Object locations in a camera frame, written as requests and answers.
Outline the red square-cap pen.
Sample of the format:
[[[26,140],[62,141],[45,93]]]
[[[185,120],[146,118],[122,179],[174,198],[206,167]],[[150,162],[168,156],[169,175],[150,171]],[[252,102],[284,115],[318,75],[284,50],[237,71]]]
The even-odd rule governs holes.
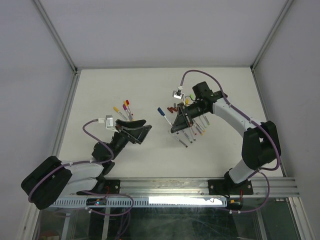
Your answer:
[[[196,132],[196,128],[195,128],[194,125],[192,126],[192,131],[193,131],[193,134],[196,136],[196,135],[197,135],[197,132]]]

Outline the yellow pen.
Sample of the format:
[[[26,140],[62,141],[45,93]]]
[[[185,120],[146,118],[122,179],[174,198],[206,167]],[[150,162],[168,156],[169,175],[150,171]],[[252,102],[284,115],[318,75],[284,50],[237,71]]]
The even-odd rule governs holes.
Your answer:
[[[200,133],[200,135],[202,136],[205,132],[205,130],[202,128],[201,125],[199,125],[196,121],[194,121],[195,127],[197,129],[197,131]]]

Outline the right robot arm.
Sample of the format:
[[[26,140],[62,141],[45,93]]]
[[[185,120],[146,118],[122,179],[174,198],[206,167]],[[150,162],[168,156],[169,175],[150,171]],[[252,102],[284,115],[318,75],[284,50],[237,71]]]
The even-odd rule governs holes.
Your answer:
[[[177,104],[177,115],[171,127],[175,133],[195,124],[194,119],[206,113],[226,121],[242,137],[241,160],[224,175],[223,187],[230,194],[241,189],[242,183],[259,170],[267,170],[266,164],[276,161],[273,171],[280,167],[281,147],[277,127],[272,121],[257,121],[234,106],[222,89],[213,92],[203,81],[193,88],[192,104]]]

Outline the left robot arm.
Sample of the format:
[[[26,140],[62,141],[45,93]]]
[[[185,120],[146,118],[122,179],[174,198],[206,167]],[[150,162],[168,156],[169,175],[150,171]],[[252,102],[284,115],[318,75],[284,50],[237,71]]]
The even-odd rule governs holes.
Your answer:
[[[142,144],[152,129],[145,120],[117,120],[110,142],[97,140],[91,159],[63,162],[52,155],[45,159],[21,183],[28,201],[39,210],[51,206],[58,198],[70,195],[117,194],[118,190],[106,180],[115,166],[115,158],[128,143]]]

